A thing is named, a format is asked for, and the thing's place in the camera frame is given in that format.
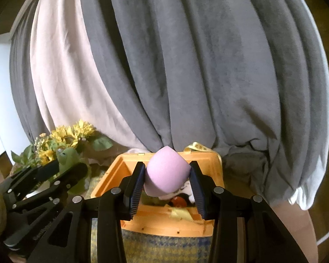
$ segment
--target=yellow and blue checkered cloth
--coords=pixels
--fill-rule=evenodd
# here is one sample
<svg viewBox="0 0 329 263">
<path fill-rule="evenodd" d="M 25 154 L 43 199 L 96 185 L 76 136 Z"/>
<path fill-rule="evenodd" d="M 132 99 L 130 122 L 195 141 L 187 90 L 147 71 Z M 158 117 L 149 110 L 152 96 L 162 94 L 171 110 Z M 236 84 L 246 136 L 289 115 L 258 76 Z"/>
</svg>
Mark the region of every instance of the yellow and blue checkered cloth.
<svg viewBox="0 0 329 263">
<path fill-rule="evenodd" d="M 91 180 L 86 198 L 104 175 Z M 122 230 L 125 256 L 128 263 L 194 263 L 207 262 L 211 237 L 167 237 Z M 97 263 L 97 219 L 91 229 L 91 263 Z"/>
</svg>

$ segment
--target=orange tray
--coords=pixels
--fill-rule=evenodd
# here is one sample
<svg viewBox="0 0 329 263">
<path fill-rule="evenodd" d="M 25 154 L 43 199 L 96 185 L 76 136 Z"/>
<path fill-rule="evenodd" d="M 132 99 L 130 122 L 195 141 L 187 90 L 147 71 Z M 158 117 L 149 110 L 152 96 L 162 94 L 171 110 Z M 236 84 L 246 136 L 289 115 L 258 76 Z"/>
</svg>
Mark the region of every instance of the orange tray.
<svg viewBox="0 0 329 263">
<path fill-rule="evenodd" d="M 196 160 L 205 175 L 209 175 L 217 186 L 224 187 L 223 171 L 218 155 L 214 152 L 179 152 L 190 163 Z M 109 189 L 119 186 L 124 177 L 130 176 L 138 161 L 147 165 L 154 153 L 124 153 L 119 155 L 106 171 L 91 197 L 99 197 Z M 197 208 L 187 208 L 193 221 L 170 217 L 170 207 L 150 206 L 139 204 L 138 212 L 133 219 L 121 221 L 123 229 L 145 234 L 175 237 L 204 237 L 212 236 L 213 220 L 203 220 Z"/>
</svg>

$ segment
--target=green toy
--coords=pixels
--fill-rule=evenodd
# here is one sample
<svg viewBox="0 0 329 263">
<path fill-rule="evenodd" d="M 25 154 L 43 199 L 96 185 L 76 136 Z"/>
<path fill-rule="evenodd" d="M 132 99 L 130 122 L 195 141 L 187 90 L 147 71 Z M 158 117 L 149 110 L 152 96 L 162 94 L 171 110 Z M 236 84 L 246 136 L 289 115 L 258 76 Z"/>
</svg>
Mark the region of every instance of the green toy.
<svg viewBox="0 0 329 263">
<path fill-rule="evenodd" d="M 60 174 L 67 171 L 77 163 L 85 163 L 88 166 L 87 175 L 68 191 L 70 195 L 82 194 L 86 189 L 89 188 L 90 184 L 91 169 L 87 161 L 84 158 L 81 158 L 73 147 L 68 147 L 64 150 L 58 150 L 56 155 L 59 161 Z"/>
</svg>

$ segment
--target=beauty blender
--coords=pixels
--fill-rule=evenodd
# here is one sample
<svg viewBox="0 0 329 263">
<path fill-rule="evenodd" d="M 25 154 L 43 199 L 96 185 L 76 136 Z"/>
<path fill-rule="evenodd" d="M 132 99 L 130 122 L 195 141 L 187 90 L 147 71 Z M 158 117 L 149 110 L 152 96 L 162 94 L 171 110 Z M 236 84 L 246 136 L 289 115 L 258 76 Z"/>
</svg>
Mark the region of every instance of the beauty blender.
<svg viewBox="0 0 329 263">
<path fill-rule="evenodd" d="M 169 146 L 151 157 L 145 172 L 144 190 L 148 196 L 160 197 L 180 189 L 190 174 L 190 165 Z"/>
</svg>

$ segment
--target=metal pin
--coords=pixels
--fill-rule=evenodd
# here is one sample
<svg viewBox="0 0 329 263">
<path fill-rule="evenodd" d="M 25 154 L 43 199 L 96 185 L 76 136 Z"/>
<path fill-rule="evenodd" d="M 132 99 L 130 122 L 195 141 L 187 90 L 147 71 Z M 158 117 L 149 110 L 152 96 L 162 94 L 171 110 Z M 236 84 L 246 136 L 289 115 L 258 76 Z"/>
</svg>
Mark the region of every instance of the metal pin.
<svg viewBox="0 0 329 263">
<path fill-rule="evenodd" d="M 111 193 L 116 195 L 116 194 L 119 194 L 121 192 L 121 188 L 120 187 L 114 187 L 111 189 Z"/>
<path fill-rule="evenodd" d="M 254 196 L 253 196 L 253 200 L 254 200 L 255 202 L 257 202 L 257 203 L 260 203 L 260 202 L 262 201 L 262 197 L 259 196 L 259 195 L 254 195 Z"/>
<path fill-rule="evenodd" d="M 72 202 L 76 204 L 79 203 L 81 200 L 82 200 L 81 196 L 75 196 L 73 197 Z"/>
<path fill-rule="evenodd" d="M 224 192 L 224 189 L 222 187 L 217 186 L 216 188 L 213 189 L 213 191 L 216 194 L 222 194 Z"/>
</svg>

